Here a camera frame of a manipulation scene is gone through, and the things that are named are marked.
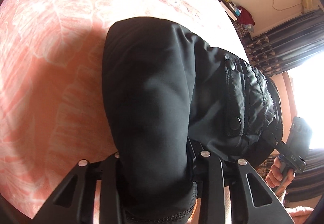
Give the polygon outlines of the person's right hand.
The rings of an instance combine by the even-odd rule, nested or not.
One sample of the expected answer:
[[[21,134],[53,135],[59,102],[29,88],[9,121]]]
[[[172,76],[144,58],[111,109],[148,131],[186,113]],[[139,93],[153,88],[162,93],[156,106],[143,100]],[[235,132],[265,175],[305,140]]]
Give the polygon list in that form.
[[[295,178],[295,173],[289,169],[286,178],[280,172],[281,161],[279,158],[274,159],[274,164],[271,166],[269,173],[266,176],[266,183],[270,188],[282,186],[287,188]]]

